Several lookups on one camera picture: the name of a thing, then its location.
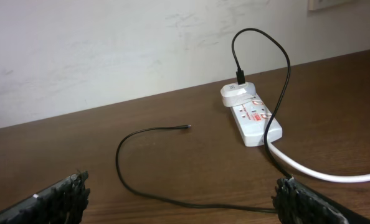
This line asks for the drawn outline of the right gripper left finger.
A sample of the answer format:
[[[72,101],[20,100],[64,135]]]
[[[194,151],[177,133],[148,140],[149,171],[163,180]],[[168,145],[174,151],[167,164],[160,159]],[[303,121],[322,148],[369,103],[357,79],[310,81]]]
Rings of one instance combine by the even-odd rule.
[[[79,224],[88,205],[88,172],[72,174],[0,211],[0,224]]]

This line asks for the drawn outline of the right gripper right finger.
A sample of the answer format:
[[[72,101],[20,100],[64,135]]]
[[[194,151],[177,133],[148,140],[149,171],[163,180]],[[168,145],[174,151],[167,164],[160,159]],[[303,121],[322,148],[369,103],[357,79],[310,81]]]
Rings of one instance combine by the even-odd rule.
[[[273,206],[282,224],[370,224],[370,219],[299,183],[277,180]]]

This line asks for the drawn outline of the white power strip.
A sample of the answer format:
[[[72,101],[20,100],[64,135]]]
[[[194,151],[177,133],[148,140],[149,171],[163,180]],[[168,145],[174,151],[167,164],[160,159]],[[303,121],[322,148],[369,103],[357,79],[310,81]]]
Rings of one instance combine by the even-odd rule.
[[[264,145],[263,135],[272,114],[262,99],[255,95],[252,101],[233,106],[231,112],[244,144],[247,147]]]

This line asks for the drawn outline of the white USB charger adapter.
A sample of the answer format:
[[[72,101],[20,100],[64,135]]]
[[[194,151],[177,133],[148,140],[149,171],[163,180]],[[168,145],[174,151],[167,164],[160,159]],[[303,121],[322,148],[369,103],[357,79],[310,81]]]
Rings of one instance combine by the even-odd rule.
[[[226,107],[248,103],[256,95],[255,85],[250,82],[239,85],[231,83],[221,88],[222,102]]]

